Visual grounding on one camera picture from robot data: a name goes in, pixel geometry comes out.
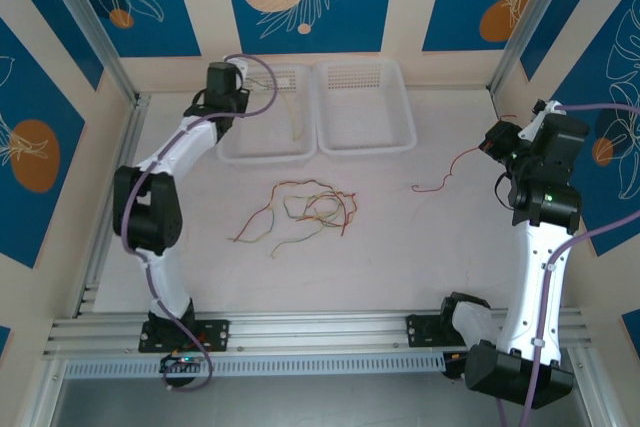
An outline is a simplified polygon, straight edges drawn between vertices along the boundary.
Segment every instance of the white table surface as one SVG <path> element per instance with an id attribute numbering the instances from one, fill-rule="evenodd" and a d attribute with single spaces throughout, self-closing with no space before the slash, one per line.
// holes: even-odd
<path id="1" fill-rule="evenodd" d="M 175 130 L 191 97 L 152 95 L 136 162 Z M 453 158 L 483 140 L 496 121 L 489 94 L 410 89 L 409 99 L 418 145 L 387 159 L 336 163 L 318 152 L 302 167 L 238 169 L 213 151 L 205 154 L 178 186 L 184 217 L 178 247 L 196 310 L 417 310 L 438 308 L 452 291 L 506 307 L 518 265 L 511 213 L 493 194 L 503 167 L 473 152 L 458 161 L 442 191 L 410 190 L 415 183 L 440 185 Z M 257 244 L 227 240 L 268 202 L 274 184 L 308 178 L 357 194 L 359 210 L 344 237 L 325 229 L 284 246 L 275 260 L 269 254 L 278 242 L 306 231 L 283 221 Z M 507 184 L 500 189 L 503 198 Z M 254 232 L 269 221 L 268 215 L 261 219 Z M 114 236 L 94 312 L 146 312 L 150 299 L 140 267 Z"/>

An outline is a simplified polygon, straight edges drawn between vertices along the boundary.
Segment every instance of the white plastic tray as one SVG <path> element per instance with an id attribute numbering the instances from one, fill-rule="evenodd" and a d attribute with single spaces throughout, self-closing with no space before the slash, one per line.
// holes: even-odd
<path id="1" fill-rule="evenodd" d="M 223 162 L 261 165 L 306 161 L 317 150 L 311 87 L 306 65 L 274 65 L 278 96 L 262 115 L 238 120 L 216 149 Z M 271 98 L 273 82 L 265 69 L 250 66 L 245 87 L 251 90 L 247 112 L 262 108 Z"/>
<path id="2" fill-rule="evenodd" d="M 398 63 L 320 62 L 318 143 L 332 156 L 395 153 L 416 146 L 416 128 Z"/>

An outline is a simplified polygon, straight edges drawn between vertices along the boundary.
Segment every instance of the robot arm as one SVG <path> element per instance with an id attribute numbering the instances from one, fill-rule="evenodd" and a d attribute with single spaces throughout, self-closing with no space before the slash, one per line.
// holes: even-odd
<path id="1" fill-rule="evenodd" d="M 176 133 L 170 139 L 180 131 L 184 131 L 184 135 L 172 145 L 169 153 L 160 159 L 160 152 L 170 140 L 136 167 L 122 166 L 114 176 L 113 228 L 117 235 L 121 235 L 124 207 L 132 188 L 141 173 L 154 165 L 139 192 L 141 197 L 150 194 L 149 203 L 136 199 L 132 209 L 127 232 L 129 245 L 149 259 L 149 275 L 163 305 L 187 324 L 189 319 L 185 316 L 193 317 L 193 306 L 182 282 L 175 249 L 182 230 L 176 184 L 205 152 L 216 145 L 231 127 L 233 119 L 202 122 L 192 128 L 189 126 L 202 116 L 215 112 L 244 113 L 249 98 L 248 91 L 242 89 L 246 73 L 247 63 L 242 60 L 212 63 L 207 72 L 207 88 L 202 92 L 204 103 L 197 104 L 201 96 L 196 96 L 193 105 L 185 111 Z M 147 262 L 138 260 L 144 271 Z M 152 316 L 154 319 L 167 319 L 156 301 L 152 303 L 149 313 L 150 319 Z"/>
<path id="2" fill-rule="evenodd" d="M 547 265 L 547 261 L 579 226 L 581 198 L 568 181 L 588 127 L 559 109 L 557 102 L 539 103 L 533 122 L 522 130 L 499 121 L 480 145 L 482 151 L 505 165 L 511 180 L 509 205 L 513 208 L 512 225 L 521 246 L 522 270 L 501 332 L 492 322 L 488 305 L 478 303 L 478 299 L 469 301 L 456 294 L 451 317 L 453 328 L 469 348 L 465 382 L 471 390 L 523 404 L 534 350 L 541 347 L 534 408 L 567 395 L 573 383 L 573 375 L 560 370 L 558 343 L 568 251 L 555 265 Z M 544 335 L 538 338 L 536 330 L 547 270 L 552 277 L 546 297 Z"/>

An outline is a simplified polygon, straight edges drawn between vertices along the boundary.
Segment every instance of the white floor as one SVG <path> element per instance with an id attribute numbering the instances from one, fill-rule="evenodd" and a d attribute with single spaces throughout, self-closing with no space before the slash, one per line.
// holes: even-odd
<path id="1" fill-rule="evenodd" d="M 454 290 L 506 307 L 518 263 L 511 213 L 493 194 L 503 168 L 473 152 L 456 164 L 442 191 L 410 189 L 415 183 L 440 185 L 453 158 L 483 140 L 496 121 L 489 94 L 419 89 L 410 90 L 409 98 L 418 146 L 388 159 L 333 163 L 318 153 L 299 168 L 237 169 L 213 151 L 205 154 L 178 189 L 185 223 L 180 258 L 196 310 L 425 309 L 439 307 Z M 175 130 L 190 99 L 152 96 L 136 162 Z M 276 219 L 274 233 L 257 244 L 227 240 L 268 202 L 274 184 L 308 178 L 357 194 L 359 210 L 343 238 L 325 229 L 284 246 L 275 260 L 269 256 L 273 247 L 302 230 L 291 231 Z M 505 198 L 508 182 L 502 187 Z M 269 221 L 261 219 L 262 226 Z M 114 238 L 94 311 L 146 312 L 149 302 L 140 268 Z"/>

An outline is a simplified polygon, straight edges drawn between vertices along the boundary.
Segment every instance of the plastic basket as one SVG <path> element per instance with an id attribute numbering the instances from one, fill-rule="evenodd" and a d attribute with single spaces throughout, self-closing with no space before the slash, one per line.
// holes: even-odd
<path id="1" fill-rule="evenodd" d="M 318 143 L 324 153 L 386 154 L 415 147 L 416 128 L 397 62 L 320 62 L 314 80 Z"/>
<path id="2" fill-rule="evenodd" d="M 278 96 L 262 115 L 236 119 L 220 141 L 217 155 L 223 162 L 259 165 L 305 161 L 317 150 L 311 87 L 311 69 L 306 65 L 272 66 Z M 247 112 L 263 107 L 271 98 L 273 83 L 260 66 L 249 67 L 245 88 L 251 90 Z"/>

